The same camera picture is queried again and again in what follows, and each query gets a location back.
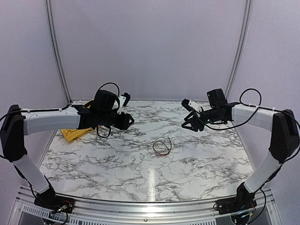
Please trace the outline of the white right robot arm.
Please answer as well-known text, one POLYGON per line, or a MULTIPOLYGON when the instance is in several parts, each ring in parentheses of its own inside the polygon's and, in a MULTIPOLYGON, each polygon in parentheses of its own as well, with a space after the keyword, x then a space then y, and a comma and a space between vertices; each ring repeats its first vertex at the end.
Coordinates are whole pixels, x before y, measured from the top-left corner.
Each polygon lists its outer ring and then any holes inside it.
POLYGON ((295 156, 300 147, 299 123, 291 109, 279 110, 241 103, 225 103, 202 109, 200 104, 184 99, 182 106, 189 111, 183 128, 193 131, 213 129, 214 123, 233 122, 233 128, 255 167, 254 173, 241 185, 241 192, 232 200, 237 210, 250 203, 248 193, 256 192, 272 180, 284 163, 295 156))

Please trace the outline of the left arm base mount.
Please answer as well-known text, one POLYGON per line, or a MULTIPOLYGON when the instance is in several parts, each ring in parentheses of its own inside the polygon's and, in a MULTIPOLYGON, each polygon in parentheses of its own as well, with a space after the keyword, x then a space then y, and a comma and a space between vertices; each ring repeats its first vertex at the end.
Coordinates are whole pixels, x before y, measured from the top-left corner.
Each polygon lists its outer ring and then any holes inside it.
POLYGON ((52 187, 45 192, 36 193, 34 204, 43 208, 51 209, 53 211, 61 211, 72 213, 75 200, 73 198, 56 195, 52 187))

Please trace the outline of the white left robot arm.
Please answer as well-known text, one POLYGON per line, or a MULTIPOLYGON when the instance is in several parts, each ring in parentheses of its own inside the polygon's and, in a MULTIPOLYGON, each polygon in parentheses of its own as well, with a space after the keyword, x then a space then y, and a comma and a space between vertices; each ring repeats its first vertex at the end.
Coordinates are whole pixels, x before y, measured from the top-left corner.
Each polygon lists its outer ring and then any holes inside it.
POLYGON ((12 105, 3 117, 0 141, 3 157, 12 163, 19 175, 37 192, 37 200, 48 208, 59 205, 59 198, 47 178, 29 157, 24 137, 34 133, 58 129, 98 129, 104 126, 127 130, 134 119, 123 108, 131 96, 120 96, 107 90, 98 90, 94 99, 84 105, 70 105, 58 109, 21 109, 12 105))

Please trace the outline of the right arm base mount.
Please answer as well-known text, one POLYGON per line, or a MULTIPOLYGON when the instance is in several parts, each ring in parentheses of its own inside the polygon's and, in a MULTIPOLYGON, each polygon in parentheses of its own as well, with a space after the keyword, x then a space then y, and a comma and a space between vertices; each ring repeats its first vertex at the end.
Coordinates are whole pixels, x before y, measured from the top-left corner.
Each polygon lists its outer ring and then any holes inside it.
POLYGON ((236 196, 217 200, 213 209, 218 211, 220 215, 223 215, 251 209, 256 206, 255 193, 248 192, 243 182, 237 187, 236 196))

